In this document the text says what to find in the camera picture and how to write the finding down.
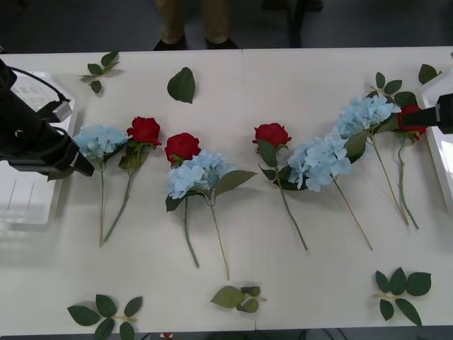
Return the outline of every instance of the pants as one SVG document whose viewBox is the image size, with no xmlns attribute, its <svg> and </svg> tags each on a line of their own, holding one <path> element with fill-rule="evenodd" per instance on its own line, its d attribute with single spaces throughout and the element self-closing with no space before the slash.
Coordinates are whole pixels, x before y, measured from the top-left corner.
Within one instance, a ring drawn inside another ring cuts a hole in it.
<svg viewBox="0 0 453 340">
<path fill-rule="evenodd" d="M 211 43 L 228 39 L 229 0 L 201 0 L 205 35 Z M 156 0 L 164 20 L 162 41 L 175 44 L 184 36 L 184 0 Z"/>
</svg>

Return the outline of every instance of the rose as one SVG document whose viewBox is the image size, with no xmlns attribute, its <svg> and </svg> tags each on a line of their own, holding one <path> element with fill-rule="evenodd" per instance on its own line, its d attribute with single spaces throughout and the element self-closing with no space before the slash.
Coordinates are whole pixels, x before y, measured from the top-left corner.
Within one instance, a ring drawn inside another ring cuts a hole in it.
<svg viewBox="0 0 453 340">
<path fill-rule="evenodd" d="M 170 163 L 177 162 L 178 159 L 174 159 L 172 155 L 179 157 L 183 161 L 192 159 L 201 151 L 198 147 L 199 143 L 200 141 L 198 138 L 195 138 L 190 133 L 186 132 L 170 137 L 167 140 L 167 146 L 165 148 L 167 160 Z"/>
<path fill-rule="evenodd" d="M 154 146 L 161 145 L 158 141 L 161 127 L 154 118 L 136 117 L 132 121 L 132 127 L 127 129 L 127 134 L 132 140 L 140 143 L 152 143 Z"/>
<path fill-rule="evenodd" d="M 260 127 L 255 127 L 255 138 L 253 143 L 258 144 L 258 140 L 265 140 L 272 144 L 277 149 L 280 145 L 286 145 L 291 137 L 288 137 L 285 127 L 278 123 L 262 124 Z"/>
<path fill-rule="evenodd" d="M 396 114 L 396 117 L 398 118 L 398 127 L 399 127 L 399 130 L 397 130 L 397 131 L 405 131 L 405 132 L 416 131 L 416 132 L 418 132 L 418 135 L 416 135 L 414 133 L 413 137 L 417 140 L 419 139 L 418 136 L 421 136 L 426 132 L 426 127 L 425 126 L 403 125 L 403 117 L 405 115 L 410 115 L 411 113 L 415 113 L 418 111 L 421 111 L 421 109 L 416 104 L 412 104 L 412 105 L 404 106 L 403 108 L 401 108 L 401 112 Z"/>
</svg>

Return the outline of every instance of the table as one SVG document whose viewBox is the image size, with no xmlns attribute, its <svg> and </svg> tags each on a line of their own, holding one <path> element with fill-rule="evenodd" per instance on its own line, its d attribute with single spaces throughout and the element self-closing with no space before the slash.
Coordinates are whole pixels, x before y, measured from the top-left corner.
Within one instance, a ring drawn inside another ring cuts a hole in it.
<svg viewBox="0 0 453 340">
<path fill-rule="evenodd" d="M 68 90 L 87 96 L 80 123 L 127 128 L 133 116 L 155 117 L 165 140 L 191 132 L 202 147 L 224 152 L 241 169 L 259 172 L 253 127 L 277 121 L 293 137 L 290 147 L 328 133 L 342 107 L 366 91 L 376 72 L 402 79 L 414 90 L 422 63 L 451 67 L 450 47 L 398 49 L 244 50 L 121 53 L 118 69 L 98 98 L 68 74 L 85 73 L 102 54 L 7 55 L 5 63 L 51 71 Z M 197 79 L 193 105 L 166 93 L 167 81 L 189 66 Z M 378 137 L 394 185 L 398 141 Z M 425 325 L 451 324 L 453 229 L 426 140 L 404 152 L 406 197 L 420 230 L 403 224 L 372 152 L 343 188 L 374 246 L 370 251 L 333 186 L 321 193 L 288 193 L 289 205 L 310 249 L 306 253 L 278 190 L 263 175 L 219 199 L 217 214 L 227 245 L 231 281 L 209 210 L 191 202 L 190 232 L 200 269 L 193 266 L 178 213 L 166 214 L 169 170 L 162 149 L 149 157 L 135 182 L 122 222 L 100 250 L 98 178 L 63 182 L 57 219 L 44 233 L 3 232 L 0 239 L 0 329 L 9 334 L 92 333 L 65 308 L 96 293 L 117 298 L 120 309 L 144 296 L 141 332 L 371 327 L 409 325 L 401 313 L 379 313 L 374 272 L 432 274 L 429 295 L 411 299 Z M 106 222 L 122 199 L 126 175 L 108 168 Z M 209 303 L 223 285 L 258 284 L 268 301 L 256 314 L 225 311 Z"/>
</svg>

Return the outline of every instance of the person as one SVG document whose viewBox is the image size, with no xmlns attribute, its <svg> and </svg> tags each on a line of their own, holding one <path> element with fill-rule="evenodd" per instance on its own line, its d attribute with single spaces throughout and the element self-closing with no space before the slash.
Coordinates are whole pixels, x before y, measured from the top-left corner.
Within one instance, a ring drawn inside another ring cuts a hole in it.
<svg viewBox="0 0 453 340">
<path fill-rule="evenodd" d="M 211 50 L 236 49 L 237 45 L 228 38 L 229 0 L 201 0 L 205 39 Z M 184 0 L 156 0 L 163 20 L 162 39 L 155 51 L 185 50 Z"/>
</svg>

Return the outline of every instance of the blue hydrangea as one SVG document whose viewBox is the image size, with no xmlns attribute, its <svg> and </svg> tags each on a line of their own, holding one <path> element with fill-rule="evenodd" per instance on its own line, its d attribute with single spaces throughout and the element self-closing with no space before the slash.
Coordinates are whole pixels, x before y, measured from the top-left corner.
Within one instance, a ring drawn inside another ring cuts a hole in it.
<svg viewBox="0 0 453 340">
<path fill-rule="evenodd" d="M 338 174 L 351 172 L 351 163 L 346 157 L 345 144 L 348 140 L 340 136 L 335 127 L 333 132 L 324 138 L 314 139 L 299 145 L 288 159 L 292 167 L 288 181 L 297 183 L 300 189 L 306 179 L 306 187 L 311 191 L 321 191 Z"/>
<path fill-rule="evenodd" d="M 166 192 L 173 199 L 183 197 L 190 189 L 209 190 L 236 168 L 226 163 L 225 156 L 201 150 L 198 156 L 186 160 L 168 174 L 170 184 Z"/>
<path fill-rule="evenodd" d="M 398 112 L 401 109 L 395 104 L 387 103 L 387 98 L 382 95 L 373 98 L 357 97 L 343 109 L 336 127 L 342 138 L 350 138 Z"/>
<path fill-rule="evenodd" d="M 116 127 L 104 125 L 83 126 L 74 141 L 81 153 L 90 161 L 101 160 L 123 145 L 130 137 Z"/>
</svg>

